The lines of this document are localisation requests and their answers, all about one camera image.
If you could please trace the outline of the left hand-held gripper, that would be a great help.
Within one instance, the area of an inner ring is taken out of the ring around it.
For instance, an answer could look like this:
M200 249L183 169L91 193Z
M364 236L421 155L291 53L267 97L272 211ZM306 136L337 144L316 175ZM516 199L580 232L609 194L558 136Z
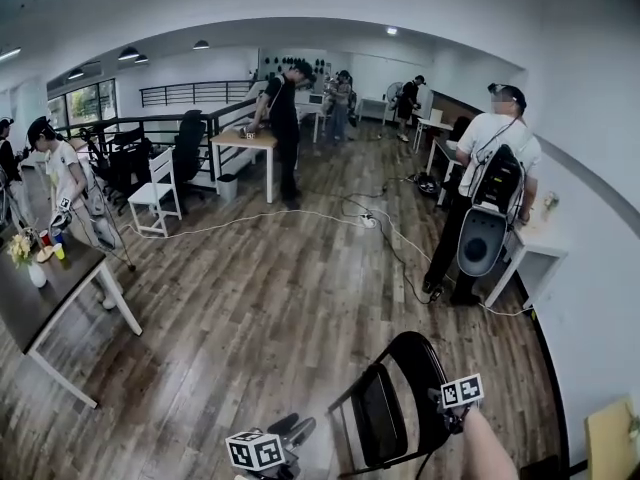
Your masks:
M316 429L314 417L300 422L298 413L276 421L268 433L245 431L225 439L231 465L253 480L296 480L298 457L291 452L301 447ZM278 435L285 435L283 442Z

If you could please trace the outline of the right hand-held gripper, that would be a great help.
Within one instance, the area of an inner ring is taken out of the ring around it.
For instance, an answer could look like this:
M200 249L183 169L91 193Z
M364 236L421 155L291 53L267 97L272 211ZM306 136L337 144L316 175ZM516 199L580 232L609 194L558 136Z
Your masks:
M484 399L484 387L479 373L442 384L428 390L429 399L436 405L445 429L456 435L463 432L464 420L472 407Z

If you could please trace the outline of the black folding chair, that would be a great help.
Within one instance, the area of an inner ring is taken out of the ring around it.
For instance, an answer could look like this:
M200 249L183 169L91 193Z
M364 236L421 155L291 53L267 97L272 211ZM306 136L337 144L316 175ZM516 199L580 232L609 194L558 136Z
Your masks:
M394 388L387 360L398 366L413 396L419 439L410 453L409 434L400 401ZM355 426L365 465L355 464L349 452L350 469L338 475L340 480L373 471L389 469L416 458L428 460L451 436L445 416L438 411L438 392L447 382L445 372L429 340L415 331L397 335L383 352L328 408L342 411L346 401L352 404Z

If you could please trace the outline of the person's right forearm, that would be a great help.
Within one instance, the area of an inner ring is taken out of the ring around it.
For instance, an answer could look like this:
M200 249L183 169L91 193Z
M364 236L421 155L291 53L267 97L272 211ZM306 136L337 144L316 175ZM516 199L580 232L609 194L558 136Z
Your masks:
M513 460L475 406L466 413L462 436L462 480L519 480Z

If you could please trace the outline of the white wooden chair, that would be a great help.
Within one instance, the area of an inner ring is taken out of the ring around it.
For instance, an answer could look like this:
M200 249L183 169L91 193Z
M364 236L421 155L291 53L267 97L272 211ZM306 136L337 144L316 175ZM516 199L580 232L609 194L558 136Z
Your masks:
M167 238L169 234L165 222L166 217L174 216L179 220L182 219L174 175L173 151L174 148L169 147L149 160L150 181L142 185L128 198L134 227L140 235L153 233ZM169 194L174 199L174 211L164 210L161 205L162 198ZM137 213L138 206L147 206L156 217L156 220L151 225L145 226L140 223Z

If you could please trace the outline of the black office chair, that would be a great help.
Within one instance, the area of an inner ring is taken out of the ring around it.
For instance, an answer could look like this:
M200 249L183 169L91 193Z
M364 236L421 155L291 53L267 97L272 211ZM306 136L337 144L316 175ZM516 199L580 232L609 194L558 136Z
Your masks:
M206 133L206 123L201 110L187 111L180 122L173 150L174 177L178 201L184 207L187 184L198 174L203 161L200 146Z
M129 196L151 181L151 149L152 143L141 126L115 134L107 157L106 183L116 201L126 203Z

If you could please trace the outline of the black box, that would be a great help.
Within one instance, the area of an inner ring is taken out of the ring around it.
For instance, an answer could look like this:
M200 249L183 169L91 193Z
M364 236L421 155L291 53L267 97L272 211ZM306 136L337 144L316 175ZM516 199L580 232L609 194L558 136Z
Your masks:
M551 455L520 469L520 480L561 480L560 458Z

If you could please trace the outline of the white and black backpack unit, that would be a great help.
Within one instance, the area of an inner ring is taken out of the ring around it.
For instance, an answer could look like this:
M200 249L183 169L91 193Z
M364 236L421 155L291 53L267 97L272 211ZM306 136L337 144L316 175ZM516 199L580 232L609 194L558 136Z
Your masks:
M479 162L457 250L459 269L466 275L482 277L496 263L519 212L524 175L523 164L507 144Z

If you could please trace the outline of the white side table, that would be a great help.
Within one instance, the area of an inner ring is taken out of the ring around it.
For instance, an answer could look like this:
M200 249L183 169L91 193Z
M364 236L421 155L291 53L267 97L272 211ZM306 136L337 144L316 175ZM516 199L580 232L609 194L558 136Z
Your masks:
M566 241L544 223L534 223L514 228L505 242L503 262L506 269L498 279L495 287L484 302L484 307L496 314L493 304L506 288L509 281L524 264L525 258L539 255L547 258L550 263L543 273L537 276L531 291L527 291L528 298L522 306L521 313L534 308L539 297L544 293L548 284L568 255Z

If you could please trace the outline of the black round floor item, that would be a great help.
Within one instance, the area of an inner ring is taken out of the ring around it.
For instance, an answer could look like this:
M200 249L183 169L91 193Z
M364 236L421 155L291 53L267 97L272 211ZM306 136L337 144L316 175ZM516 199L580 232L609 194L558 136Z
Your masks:
M414 183L419 192L425 197L436 197L440 193L440 187L437 181L426 172L420 172L415 175Z

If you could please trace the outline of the white waste bin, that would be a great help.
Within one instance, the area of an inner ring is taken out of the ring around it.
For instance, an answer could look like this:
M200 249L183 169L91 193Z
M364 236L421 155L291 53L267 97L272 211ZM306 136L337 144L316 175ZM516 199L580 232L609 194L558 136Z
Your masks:
M225 173L216 180L217 193L226 202L233 202L237 197L238 177L236 174Z

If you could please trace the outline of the small white table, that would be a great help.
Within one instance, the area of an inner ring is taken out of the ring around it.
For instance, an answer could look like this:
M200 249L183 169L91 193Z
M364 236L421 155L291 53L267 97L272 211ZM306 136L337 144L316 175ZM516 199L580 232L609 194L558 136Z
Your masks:
M444 130L444 131L452 131L453 130L453 127L451 125L449 125L449 124L442 123L442 122L435 122L435 121L431 121L431 120L428 120L428 119L425 119L425 118L418 118L417 119L417 129L416 129L416 133L415 133L415 137L414 137L414 141L413 141L413 151L415 153L419 152L420 144L421 144L421 140L422 140L422 134L427 128L436 128L436 129Z
M363 97L360 99L357 107L358 120L361 121L366 117L380 120L382 125L385 125L387 109L388 102L386 100Z

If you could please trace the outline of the dark-top table with white legs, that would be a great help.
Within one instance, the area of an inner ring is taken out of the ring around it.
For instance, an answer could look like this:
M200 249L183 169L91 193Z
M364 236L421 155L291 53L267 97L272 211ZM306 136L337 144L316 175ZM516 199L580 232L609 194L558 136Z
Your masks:
M23 267L16 269L9 259L0 259L0 320L24 355L94 409L98 403L47 362L38 347L95 277L102 279L106 292L113 297L132 332L139 336L142 327L120 293L104 253L73 238L65 240L64 252L65 259L53 257L42 265L46 283L41 288L33 284Z

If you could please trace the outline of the wooden-top table with white legs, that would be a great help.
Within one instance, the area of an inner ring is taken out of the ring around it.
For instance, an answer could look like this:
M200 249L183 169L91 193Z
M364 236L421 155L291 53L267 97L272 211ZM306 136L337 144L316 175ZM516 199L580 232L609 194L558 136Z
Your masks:
M235 129L226 130L209 139L212 147L211 160L214 168L214 181L222 175L221 151L222 147L241 148L266 152L266 201L273 203L274 199L274 151L277 140L270 132L258 134L255 138L242 138L240 132Z

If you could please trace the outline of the white vase with yellow flowers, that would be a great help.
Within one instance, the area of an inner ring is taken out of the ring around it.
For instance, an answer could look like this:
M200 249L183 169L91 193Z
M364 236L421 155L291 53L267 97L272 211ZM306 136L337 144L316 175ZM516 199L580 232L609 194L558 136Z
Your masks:
M21 267L27 269L31 282L36 288L43 288L47 284L46 275L34 259L31 242L27 237L22 234L14 235L9 241L8 254L17 269Z

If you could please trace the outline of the grey standing fan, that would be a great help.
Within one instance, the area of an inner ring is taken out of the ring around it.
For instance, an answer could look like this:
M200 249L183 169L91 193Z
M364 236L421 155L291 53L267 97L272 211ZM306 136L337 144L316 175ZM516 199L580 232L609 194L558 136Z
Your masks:
M403 82L394 82L392 83L386 91L386 109L384 111L383 121L387 122L389 120L393 121L396 116L396 109L398 106L399 99L402 95L404 88Z

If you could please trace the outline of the black metal railing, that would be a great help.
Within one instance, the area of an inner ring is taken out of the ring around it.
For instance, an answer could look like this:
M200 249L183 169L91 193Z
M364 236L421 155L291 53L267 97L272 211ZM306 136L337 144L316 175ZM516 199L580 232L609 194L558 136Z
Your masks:
M201 110L206 123L206 133L200 146L203 161L194 185L215 185L211 160L212 148L209 139L235 125L242 125L253 117L257 95L262 85L251 80L225 80L171 84L142 88L131 101L132 107L124 110L118 106L118 117L81 125L55 128L65 138L80 136L82 129L91 133L91 141L103 154L109 154L110 142L116 133L126 132L141 126L144 135L158 149L175 143L180 122L189 110Z

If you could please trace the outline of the glass window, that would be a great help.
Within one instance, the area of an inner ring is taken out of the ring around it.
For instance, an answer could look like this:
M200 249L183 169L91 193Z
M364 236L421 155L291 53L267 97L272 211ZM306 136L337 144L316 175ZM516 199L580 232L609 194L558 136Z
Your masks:
M117 118L116 81L108 79L50 98L48 109L55 128Z

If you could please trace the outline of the wooden wall board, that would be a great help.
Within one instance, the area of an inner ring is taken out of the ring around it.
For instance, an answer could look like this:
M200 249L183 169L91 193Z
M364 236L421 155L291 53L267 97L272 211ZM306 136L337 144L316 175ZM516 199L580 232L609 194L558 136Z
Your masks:
M630 480L640 466L640 438L629 440L627 408L640 415L627 395L585 419L588 480Z

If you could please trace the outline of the row of black wall items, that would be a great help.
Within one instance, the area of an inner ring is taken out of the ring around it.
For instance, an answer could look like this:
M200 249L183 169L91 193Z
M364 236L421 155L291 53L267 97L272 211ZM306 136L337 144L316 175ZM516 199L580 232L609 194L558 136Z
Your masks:
M281 74L302 62L306 62L311 66L314 75L329 76L333 73L332 64L324 58L307 59L305 57L296 57L284 54L266 55L261 60L259 72L263 78L269 79L270 77Z

